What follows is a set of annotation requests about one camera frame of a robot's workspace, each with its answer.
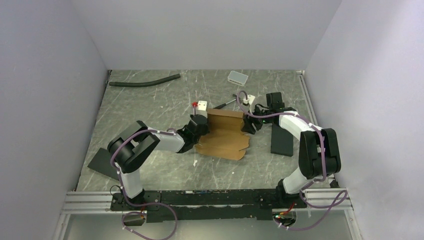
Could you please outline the brown cardboard box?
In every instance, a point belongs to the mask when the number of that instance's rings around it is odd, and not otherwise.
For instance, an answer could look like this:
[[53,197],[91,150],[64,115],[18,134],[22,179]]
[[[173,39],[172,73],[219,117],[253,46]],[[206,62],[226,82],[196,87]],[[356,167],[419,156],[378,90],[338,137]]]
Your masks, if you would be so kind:
[[244,113],[224,109],[207,109],[209,133],[199,139],[198,153],[228,159],[241,160],[249,147],[250,137],[242,132]]

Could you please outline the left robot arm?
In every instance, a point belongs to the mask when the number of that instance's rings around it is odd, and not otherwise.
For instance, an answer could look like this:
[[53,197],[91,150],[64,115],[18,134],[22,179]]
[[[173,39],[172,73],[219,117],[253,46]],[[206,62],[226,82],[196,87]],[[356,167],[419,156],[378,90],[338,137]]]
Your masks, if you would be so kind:
[[144,188],[140,168],[153,151],[185,153],[209,132],[207,116],[191,114],[188,124],[176,131],[153,129],[137,120],[110,141],[107,146],[111,154],[110,164],[116,169],[121,189],[125,193],[124,204],[131,210],[137,210],[143,205]]

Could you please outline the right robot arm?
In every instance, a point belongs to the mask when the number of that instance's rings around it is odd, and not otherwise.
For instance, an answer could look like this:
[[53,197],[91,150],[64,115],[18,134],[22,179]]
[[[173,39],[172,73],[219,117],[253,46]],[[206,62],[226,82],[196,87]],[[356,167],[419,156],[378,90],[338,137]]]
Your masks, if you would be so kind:
[[244,110],[245,126],[260,129],[263,124],[276,124],[299,141],[298,167],[278,183],[276,203],[287,208],[295,201],[295,194],[315,182],[341,170],[341,159],[336,131],[322,128],[294,108],[286,107],[279,92],[266,95],[267,105],[256,103],[255,96],[244,90],[237,93],[237,104]]

